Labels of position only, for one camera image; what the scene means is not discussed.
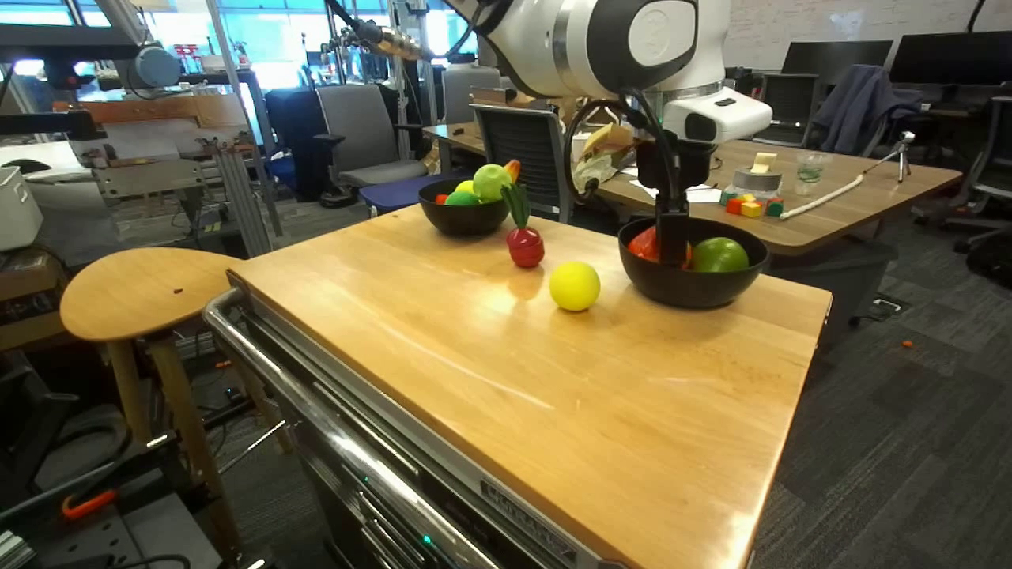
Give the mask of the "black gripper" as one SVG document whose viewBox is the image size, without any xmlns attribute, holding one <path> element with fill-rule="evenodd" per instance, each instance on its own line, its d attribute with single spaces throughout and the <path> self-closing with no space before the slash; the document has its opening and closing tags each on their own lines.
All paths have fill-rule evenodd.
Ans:
<svg viewBox="0 0 1012 569">
<path fill-rule="evenodd" d="M 684 143 L 674 135 L 639 139 L 637 143 L 637 169 L 639 179 L 656 189 L 657 219 L 657 259 L 661 267 L 687 268 L 694 257 L 689 244 L 689 195 L 687 189 L 709 179 L 711 170 L 711 145 Z"/>
</svg>

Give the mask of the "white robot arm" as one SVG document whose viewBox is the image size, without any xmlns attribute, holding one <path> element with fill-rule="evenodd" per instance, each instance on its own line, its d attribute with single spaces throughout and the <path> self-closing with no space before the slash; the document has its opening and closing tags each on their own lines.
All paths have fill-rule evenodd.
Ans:
<svg viewBox="0 0 1012 569">
<path fill-rule="evenodd" d="M 621 101 L 647 133 L 639 173 L 657 189 L 657 252 L 689 244 L 687 186 L 715 145 L 771 124 L 723 78 L 731 0 L 445 0 L 506 75 L 544 99 Z"/>
</svg>

